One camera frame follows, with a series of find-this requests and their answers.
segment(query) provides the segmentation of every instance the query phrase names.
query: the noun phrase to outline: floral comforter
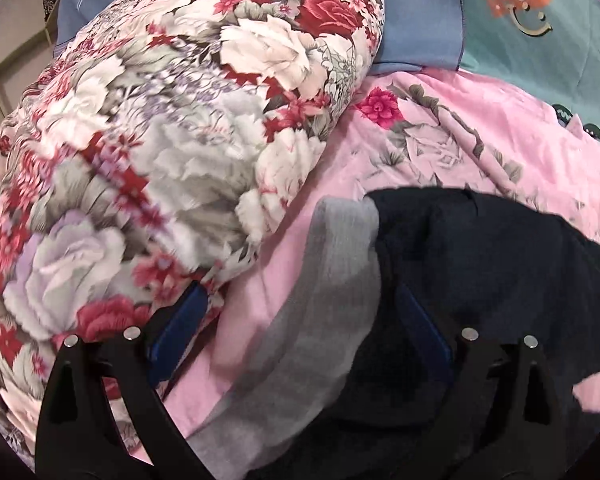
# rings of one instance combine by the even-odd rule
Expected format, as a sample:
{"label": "floral comforter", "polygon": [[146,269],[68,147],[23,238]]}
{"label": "floral comforter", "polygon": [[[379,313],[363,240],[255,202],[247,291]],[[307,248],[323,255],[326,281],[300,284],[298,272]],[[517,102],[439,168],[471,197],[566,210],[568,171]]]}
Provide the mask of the floral comforter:
{"label": "floral comforter", "polygon": [[117,0],[27,88],[0,128],[0,426],[22,456],[69,333],[142,326],[192,280],[217,315],[383,20],[382,0]]}

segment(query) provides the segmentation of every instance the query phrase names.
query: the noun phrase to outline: teal pillow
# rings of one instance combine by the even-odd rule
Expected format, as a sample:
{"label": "teal pillow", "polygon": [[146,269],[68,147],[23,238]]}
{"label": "teal pillow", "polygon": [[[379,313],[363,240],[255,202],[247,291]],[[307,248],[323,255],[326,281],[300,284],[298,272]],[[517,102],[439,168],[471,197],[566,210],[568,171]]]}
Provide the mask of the teal pillow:
{"label": "teal pillow", "polygon": [[460,66],[506,80],[600,136],[599,0],[463,0]]}

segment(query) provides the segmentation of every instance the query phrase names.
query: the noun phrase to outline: metal rivet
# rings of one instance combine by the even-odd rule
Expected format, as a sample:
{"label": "metal rivet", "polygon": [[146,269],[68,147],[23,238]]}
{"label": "metal rivet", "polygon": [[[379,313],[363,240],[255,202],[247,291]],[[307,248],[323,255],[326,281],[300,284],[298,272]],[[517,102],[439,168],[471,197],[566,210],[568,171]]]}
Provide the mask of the metal rivet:
{"label": "metal rivet", "polygon": [[64,338],[64,346],[67,348],[71,348],[72,346],[76,346],[78,344],[78,336],[75,334],[68,335]]}
{"label": "metal rivet", "polygon": [[478,331],[475,328],[471,328],[469,326],[467,328],[462,329],[461,335],[467,341],[475,341],[476,339],[478,339]]}
{"label": "metal rivet", "polygon": [[130,326],[122,333],[122,335],[125,339],[133,341],[134,339],[138,339],[141,332],[142,331],[137,326]]}
{"label": "metal rivet", "polygon": [[529,348],[535,348],[538,346],[538,339],[532,335],[525,335],[525,338],[522,341],[524,341],[525,345],[527,345]]}

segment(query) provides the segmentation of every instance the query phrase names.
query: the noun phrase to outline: gray fabric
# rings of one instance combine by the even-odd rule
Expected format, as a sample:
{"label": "gray fabric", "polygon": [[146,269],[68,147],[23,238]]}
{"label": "gray fabric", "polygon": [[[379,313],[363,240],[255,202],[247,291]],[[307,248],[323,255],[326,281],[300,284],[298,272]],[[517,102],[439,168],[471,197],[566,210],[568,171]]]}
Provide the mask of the gray fabric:
{"label": "gray fabric", "polygon": [[376,317],[378,212],[369,199],[322,199],[300,277],[246,371],[189,439],[216,480],[272,462],[333,402]]}

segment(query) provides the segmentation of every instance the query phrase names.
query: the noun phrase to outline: dark navy cloth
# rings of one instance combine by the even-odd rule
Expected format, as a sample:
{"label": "dark navy cloth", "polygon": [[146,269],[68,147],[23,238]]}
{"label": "dark navy cloth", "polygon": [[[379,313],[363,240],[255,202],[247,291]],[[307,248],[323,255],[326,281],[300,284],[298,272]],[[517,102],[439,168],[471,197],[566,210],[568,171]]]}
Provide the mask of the dark navy cloth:
{"label": "dark navy cloth", "polygon": [[[600,246],[560,217],[468,190],[403,188],[368,197],[378,209],[382,277],[374,325],[338,399],[247,480],[392,478],[448,390],[448,351],[427,309],[501,343],[539,340],[574,462],[600,431],[600,415],[583,413],[571,394],[600,371]],[[480,416],[493,393],[482,393]],[[469,453],[481,427],[470,430]]]}

